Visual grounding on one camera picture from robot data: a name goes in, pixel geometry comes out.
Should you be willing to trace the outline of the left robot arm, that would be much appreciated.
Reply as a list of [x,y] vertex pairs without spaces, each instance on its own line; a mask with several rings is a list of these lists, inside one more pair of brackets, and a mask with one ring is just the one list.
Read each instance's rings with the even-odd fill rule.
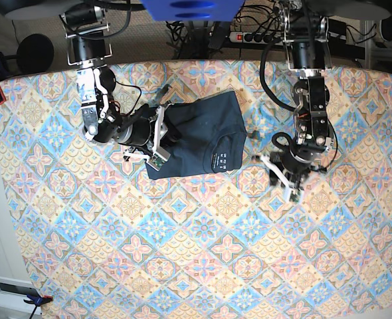
[[[298,189],[310,172],[327,172],[327,167],[316,166],[314,161],[333,147],[336,137],[327,114],[330,92],[322,75],[330,67],[328,18],[312,11],[305,1],[279,1],[274,10],[279,30],[269,36],[262,52],[260,83],[277,106],[292,113],[295,134],[273,135],[278,150],[270,154],[269,179],[273,186],[289,183]],[[289,71],[298,77],[292,87],[292,106],[281,101],[266,83],[266,58],[278,44],[285,50]]]

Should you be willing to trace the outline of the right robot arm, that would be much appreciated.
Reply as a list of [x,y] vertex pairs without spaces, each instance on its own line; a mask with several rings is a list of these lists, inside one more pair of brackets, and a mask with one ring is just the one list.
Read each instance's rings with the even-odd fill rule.
[[113,97],[118,82],[105,63],[112,54],[105,41],[128,28],[133,11],[144,9],[129,1],[81,1],[59,18],[71,45],[68,63],[79,67],[76,87],[86,139],[100,144],[114,141],[151,152],[181,139],[167,117],[168,105],[154,102],[123,113]]

